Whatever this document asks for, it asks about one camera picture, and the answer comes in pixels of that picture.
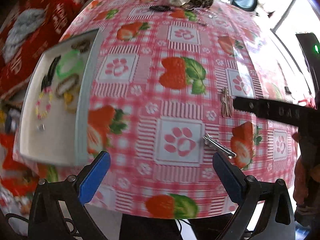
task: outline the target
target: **tablecloth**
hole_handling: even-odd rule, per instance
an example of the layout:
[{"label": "tablecloth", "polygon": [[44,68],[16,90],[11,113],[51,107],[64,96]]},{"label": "tablecloth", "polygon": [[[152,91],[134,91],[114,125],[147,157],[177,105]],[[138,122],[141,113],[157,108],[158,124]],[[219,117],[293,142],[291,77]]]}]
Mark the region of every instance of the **tablecloth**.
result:
[{"label": "tablecloth", "polygon": [[[93,205],[158,218],[208,217],[236,209],[212,167],[209,133],[258,180],[293,184],[296,128],[233,110],[231,97],[290,101],[288,78],[252,14],[222,2],[201,13],[149,10],[168,0],[94,0],[62,39],[100,28],[91,89],[89,162],[102,149],[111,167]],[[208,26],[198,24],[207,22]],[[301,80],[290,88],[303,90]],[[60,180],[81,167],[57,167]]]}]

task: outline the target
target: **hair tie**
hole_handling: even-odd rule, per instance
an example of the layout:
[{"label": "hair tie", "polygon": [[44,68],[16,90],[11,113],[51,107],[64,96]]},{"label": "hair tie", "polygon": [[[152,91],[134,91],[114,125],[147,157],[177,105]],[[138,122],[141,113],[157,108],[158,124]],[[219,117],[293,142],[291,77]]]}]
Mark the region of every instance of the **hair tie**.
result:
[{"label": "hair tie", "polygon": [[[73,67],[66,72],[62,72],[61,69],[68,63],[68,61],[76,59],[76,63],[73,65]],[[58,78],[61,79],[65,79],[68,76],[79,72],[80,70],[82,70],[84,68],[84,63],[82,60],[82,57],[79,57],[79,52],[75,49],[67,52],[65,55],[63,55],[63,57],[61,58],[58,66],[57,66],[57,76]]]}]

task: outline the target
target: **red bag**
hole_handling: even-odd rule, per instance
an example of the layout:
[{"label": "red bag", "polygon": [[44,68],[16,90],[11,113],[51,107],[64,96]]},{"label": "red bag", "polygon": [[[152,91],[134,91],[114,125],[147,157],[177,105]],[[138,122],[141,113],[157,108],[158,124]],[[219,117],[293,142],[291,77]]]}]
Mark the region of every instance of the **red bag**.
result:
[{"label": "red bag", "polygon": [[18,15],[27,8],[46,11],[45,22],[32,33],[19,48],[13,59],[4,64],[0,53],[0,97],[9,99],[26,88],[41,54],[57,44],[72,20],[87,0],[20,0],[19,11],[0,33],[0,48]]},{"label": "red bag", "polygon": [[0,144],[7,149],[7,155],[2,163],[2,168],[4,170],[14,170],[14,171],[26,171],[29,168],[22,163],[18,163],[12,159],[14,135],[13,134],[0,134]]}]

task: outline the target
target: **black cable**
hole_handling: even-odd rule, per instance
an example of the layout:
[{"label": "black cable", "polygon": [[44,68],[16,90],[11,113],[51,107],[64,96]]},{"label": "black cable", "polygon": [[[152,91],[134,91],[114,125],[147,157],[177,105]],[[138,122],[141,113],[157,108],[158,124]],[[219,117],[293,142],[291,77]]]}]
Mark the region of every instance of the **black cable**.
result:
[{"label": "black cable", "polygon": [[16,219],[22,220],[22,221],[24,221],[26,223],[29,223],[29,220],[26,219],[25,217],[22,217],[22,216],[19,216],[17,214],[13,214],[13,213],[7,213],[5,215],[5,218],[6,218],[7,221],[9,221],[9,218],[16,218]]},{"label": "black cable", "polygon": [[[189,226],[191,226],[191,227],[194,227],[194,228],[197,229],[197,230],[201,230],[201,231],[203,231],[203,230],[210,230],[210,231],[215,231],[215,232],[218,232],[218,233],[221,233],[221,232],[222,232],[222,230],[217,230],[217,229],[213,229],[213,228],[205,228],[205,227],[195,226],[195,225],[192,225],[192,224],[186,222],[186,221],[183,220],[183,219],[178,219],[178,221],[179,221],[179,220],[182,221],[182,222],[184,222],[184,223],[186,223],[187,225],[189,225]],[[244,231],[244,233],[253,233],[253,231],[246,230],[246,231]]]},{"label": "black cable", "polygon": [[195,226],[195,225],[192,225],[186,221],[184,221],[183,219],[178,219],[178,221],[181,220],[182,222],[185,222],[187,225],[191,226],[191,227],[194,227],[195,229],[197,230],[210,230],[210,231],[215,231],[215,232],[222,232],[221,230],[217,230],[217,229],[213,229],[213,228],[205,228],[205,227],[199,227],[199,226]]},{"label": "black cable", "polygon": [[178,223],[179,223],[179,225],[180,225],[180,231],[179,231],[179,235],[178,235],[178,239],[177,239],[177,240],[180,239],[181,232],[182,232],[182,224],[181,224],[181,222],[180,222],[179,220],[180,220],[180,219],[177,219],[177,221],[178,221]]}]

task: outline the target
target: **beaded bracelet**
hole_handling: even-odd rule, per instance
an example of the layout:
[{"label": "beaded bracelet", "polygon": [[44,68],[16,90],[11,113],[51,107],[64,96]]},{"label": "beaded bracelet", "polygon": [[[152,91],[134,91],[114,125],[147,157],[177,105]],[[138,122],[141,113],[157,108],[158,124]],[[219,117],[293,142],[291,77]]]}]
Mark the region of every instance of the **beaded bracelet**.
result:
[{"label": "beaded bracelet", "polygon": [[[64,65],[66,65],[66,63],[73,58],[77,59],[74,66],[69,71],[62,72],[61,69],[64,67]],[[63,55],[59,64],[57,65],[56,73],[57,73],[58,78],[61,80],[61,79],[67,78],[68,76],[70,76],[73,73],[79,72],[83,68],[84,68],[84,62],[82,60],[82,57],[79,57],[79,52],[77,50],[73,49],[73,50],[67,52],[65,55]]]},{"label": "beaded bracelet", "polygon": [[[69,80],[72,80],[72,79],[73,79],[73,82],[70,84],[70,86],[68,86],[64,91],[59,93],[61,86],[63,86],[65,83],[67,83]],[[56,97],[63,98],[63,94],[71,91],[78,83],[79,83],[79,75],[76,73],[71,74],[70,76],[68,76],[58,84],[56,89]]]},{"label": "beaded bracelet", "polygon": [[80,51],[80,53],[84,53],[86,52],[90,47],[90,41],[89,40],[83,40],[83,41],[80,41],[76,44],[72,44],[71,45],[71,48],[72,49],[77,49]]},{"label": "beaded bracelet", "polygon": [[[45,111],[40,114],[39,113],[39,106],[41,103],[41,99],[44,97],[45,94],[49,94],[49,102],[45,106]],[[53,97],[53,94],[52,94],[51,87],[46,87],[41,91],[39,98],[38,98],[38,101],[36,103],[36,116],[38,117],[39,120],[45,118],[48,115],[48,113],[50,112],[52,97]]]}]

